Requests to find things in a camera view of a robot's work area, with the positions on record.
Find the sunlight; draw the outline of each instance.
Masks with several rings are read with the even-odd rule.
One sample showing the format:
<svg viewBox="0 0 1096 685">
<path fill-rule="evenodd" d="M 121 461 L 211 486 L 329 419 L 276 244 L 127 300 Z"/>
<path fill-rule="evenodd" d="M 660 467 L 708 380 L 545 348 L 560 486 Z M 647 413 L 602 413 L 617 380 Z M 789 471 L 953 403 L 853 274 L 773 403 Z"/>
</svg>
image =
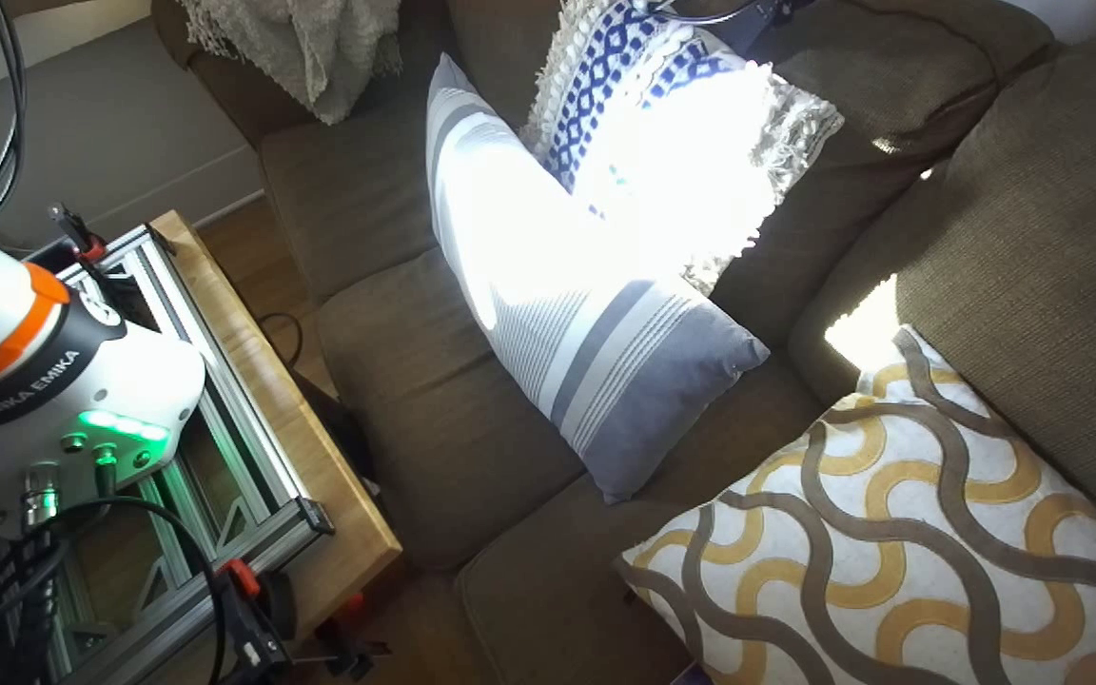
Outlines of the sunlight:
<svg viewBox="0 0 1096 685">
<path fill-rule="evenodd" d="M 438 173 L 438 196 L 452 196 L 452 234 L 438 241 L 489 333 L 500 328 L 500 306 L 562 300 L 567 288 L 588 293 L 630 262 L 606 249 L 606 227 L 522 149 L 483 142 L 457 149 L 465 153 L 444 156 Z"/>
<path fill-rule="evenodd" d="M 688 255 L 737 255 L 776 208 L 776 162 L 754 162 L 773 115 L 768 73 L 737 70 L 696 80 L 647 110 L 621 110 L 606 162 L 613 184 L 579 181 L 609 214 L 609 227 L 647 271 L 679 271 Z"/>
<path fill-rule="evenodd" d="M 894 359 L 900 274 L 882 279 L 853 312 L 828 328 L 828 343 L 857 370 L 878 370 Z"/>
</svg>

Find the couch cushion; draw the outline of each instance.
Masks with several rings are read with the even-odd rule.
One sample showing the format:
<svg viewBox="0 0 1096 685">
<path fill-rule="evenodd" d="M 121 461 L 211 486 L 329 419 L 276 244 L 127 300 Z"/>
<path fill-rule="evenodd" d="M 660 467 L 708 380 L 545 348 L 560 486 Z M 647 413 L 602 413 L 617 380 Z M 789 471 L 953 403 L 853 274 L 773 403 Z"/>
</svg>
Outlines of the couch cushion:
<svg viewBox="0 0 1096 685">
<path fill-rule="evenodd" d="M 640 499 L 606 507 L 579 479 L 489 543 L 457 574 L 457 592 L 494 680 L 669 680 L 688 660 L 630 603 L 613 569 L 621 547 L 713 499 L 730 471 L 750 471 L 815 415 L 805 380 L 783 361 L 764 361 L 716 399 Z"/>
<path fill-rule="evenodd" d="M 768 348 L 829 262 L 1050 49 L 1050 32 L 998 0 L 815 0 L 754 59 L 845 115 L 845 129 L 764 220 L 721 300 Z"/>
<path fill-rule="evenodd" d="M 507 123 L 526 123 L 560 0 L 444 0 L 462 66 Z"/>
<path fill-rule="evenodd" d="M 392 646 L 392 660 L 372 660 L 367 685 L 491 680 L 471 625 L 444 574 L 380 580 L 371 592 L 367 608 L 367 625 L 349 627 L 349 635 Z"/>
<path fill-rule="evenodd" d="M 415 395 L 491 359 L 438 249 L 329 299 L 318 334 L 348 409 Z"/>
<path fill-rule="evenodd" d="M 371 403 L 380 507 L 418 569 L 452 570 L 576 479 L 579 456 L 494 359 Z"/>
<path fill-rule="evenodd" d="M 429 244 L 425 73 L 376 85 L 340 127 L 288 127 L 258 142 L 280 227 L 314 300 Z"/>
<path fill-rule="evenodd" d="M 900 274 L 900 315 L 1096 499 L 1096 49 L 1013 85 L 829 274 L 791 359 L 843 391 L 829 321 Z"/>
</svg>

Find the armrest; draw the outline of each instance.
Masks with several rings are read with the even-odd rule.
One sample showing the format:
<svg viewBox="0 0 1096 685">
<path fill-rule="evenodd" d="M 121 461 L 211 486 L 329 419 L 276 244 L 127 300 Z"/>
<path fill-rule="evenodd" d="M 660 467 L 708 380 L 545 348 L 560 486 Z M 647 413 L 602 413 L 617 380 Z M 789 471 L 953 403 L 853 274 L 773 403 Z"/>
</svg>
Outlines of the armrest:
<svg viewBox="0 0 1096 685">
<path fill-rule="evenodd" d="M 992 0 L 815 0 L 760 33 L 754 59 L 843 107 L 845 129 L 730 262 L 716 300 L 783 348 L 829 266 L 1050 41 L 1036 14 Z"/>
<path fill-rule="evenodd" d="M 184 0 L 154 0 L 154 25 L 172 61 L 179 61 L 203 80 L 211 101 L 231 118 L 231 127 L 239 129 L 249 145 L 258 145 L 258 137 L 276 129 L 318 123 L 293 96 L 287 96 L 255 66 L 229 61 L 196 45 L 187 37 Z"/>
</svg>

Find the yellow wave pattern pillow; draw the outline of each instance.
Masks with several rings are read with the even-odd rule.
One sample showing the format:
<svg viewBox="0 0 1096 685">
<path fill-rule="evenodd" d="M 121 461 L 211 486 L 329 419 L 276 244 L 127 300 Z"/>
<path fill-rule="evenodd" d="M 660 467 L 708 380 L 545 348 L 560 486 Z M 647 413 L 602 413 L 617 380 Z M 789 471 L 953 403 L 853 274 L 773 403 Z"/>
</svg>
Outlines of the yellow wave pattern pillow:
<svg viewBox="0 0 1096 685">
<path fill-rule="evenodd" d="M 911 328 L 617 569 L 716 680 L 1096 680 L 1096 504 Z"/>
</svg>

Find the orange stripe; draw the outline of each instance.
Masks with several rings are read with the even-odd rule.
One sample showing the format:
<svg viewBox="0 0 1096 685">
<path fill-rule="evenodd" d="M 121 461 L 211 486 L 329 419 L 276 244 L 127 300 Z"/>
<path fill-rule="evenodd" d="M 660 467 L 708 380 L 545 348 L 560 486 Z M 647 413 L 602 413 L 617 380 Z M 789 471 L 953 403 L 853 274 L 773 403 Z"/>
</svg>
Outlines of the orange stripe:
<svg viewBox="0 0 1096 685">
<path fill-rule="evenodd" d="M 69 306 L 69 288 L 44 266 L 26 262 L 26 279 L 30 279 L 30 307 L 19 321 L 19 328 L 0 343 L 0 373 L 13 370 L 30 343 L 45 333 L 45 321 L 58 306 Z"/>
</svg>

